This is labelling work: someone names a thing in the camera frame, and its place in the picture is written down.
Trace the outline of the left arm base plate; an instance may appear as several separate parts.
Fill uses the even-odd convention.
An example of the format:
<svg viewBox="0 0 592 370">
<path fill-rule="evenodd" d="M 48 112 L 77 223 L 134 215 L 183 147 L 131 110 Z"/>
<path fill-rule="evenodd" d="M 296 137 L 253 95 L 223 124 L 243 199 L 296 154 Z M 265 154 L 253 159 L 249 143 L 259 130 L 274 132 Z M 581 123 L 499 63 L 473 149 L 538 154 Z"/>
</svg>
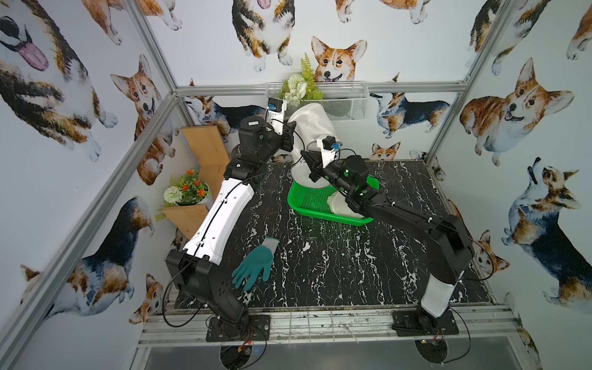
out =
<svg viewBox="0 0 592 370">
<path fill-rule="evenodd" d="M 267 341 L 270 337 L 271 316 L 247 314 L 238 323 L 212 317 L 207 324 L 207 342 Z"/>
</svg>

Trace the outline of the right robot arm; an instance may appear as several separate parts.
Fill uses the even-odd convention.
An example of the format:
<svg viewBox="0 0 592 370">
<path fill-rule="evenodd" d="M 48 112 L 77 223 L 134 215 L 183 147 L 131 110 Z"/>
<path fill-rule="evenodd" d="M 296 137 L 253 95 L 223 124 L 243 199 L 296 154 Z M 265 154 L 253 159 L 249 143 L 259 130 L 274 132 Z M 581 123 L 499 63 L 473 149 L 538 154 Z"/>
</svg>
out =
<svg viewBox="0 0 592 370">
<path fill-rule="evenodd" d="M 365 160 L 358 155 L 328 163 L 315 151 L 304 150 L 302 157 L 311 171 L 309 178 L 314 182 L 327 180 L 345 196 L 345 203 L 352 211 L 391 224 L 426 248 L 430 277 L 419 304 L 419 314 L 433 320 L 443 316 L 474 256 L 473 240 L 459 217 L 423 213 L 371 187 Z"/>
</svg>

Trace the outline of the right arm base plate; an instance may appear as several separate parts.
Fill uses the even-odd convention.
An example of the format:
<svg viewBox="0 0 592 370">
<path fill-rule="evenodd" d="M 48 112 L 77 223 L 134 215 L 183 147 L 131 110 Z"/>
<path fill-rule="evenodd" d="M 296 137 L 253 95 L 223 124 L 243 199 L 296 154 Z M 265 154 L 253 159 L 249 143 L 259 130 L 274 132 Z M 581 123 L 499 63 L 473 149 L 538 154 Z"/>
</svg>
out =
<svg viewBox="0 0 592 370">
<path fill-rule="evenodd" d="M 459 328 L 450 310 L 434 318 L 424 311 L 393 311 L 394 330 L 398 336 L 457 335 Z"/>
</svg>

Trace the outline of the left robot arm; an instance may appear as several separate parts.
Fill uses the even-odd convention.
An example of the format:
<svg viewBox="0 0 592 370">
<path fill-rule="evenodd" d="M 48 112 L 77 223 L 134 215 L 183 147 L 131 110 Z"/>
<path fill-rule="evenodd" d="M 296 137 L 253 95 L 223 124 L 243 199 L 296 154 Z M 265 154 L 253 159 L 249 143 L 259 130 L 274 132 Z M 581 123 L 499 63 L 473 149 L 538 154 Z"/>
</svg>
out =
<svg viewBox="0 0 592 370">
<path fill-rule="evenodd" d="M 208 305 L 226 324 L 243 328 L 248 322 L 248 309 L 235 297 L 230 275 L 220 266 L 228 238 L 254 196 L 251 182 L 279 150 L 293 149 L 296 127 L 294 121 L 268 123 L 258 116 L 242 120 L 237 157 L 226 167 L 211 211 L 185 250 L 171 251 L 165 259 L 171 274 L 168 285 Z"/>
</svg>

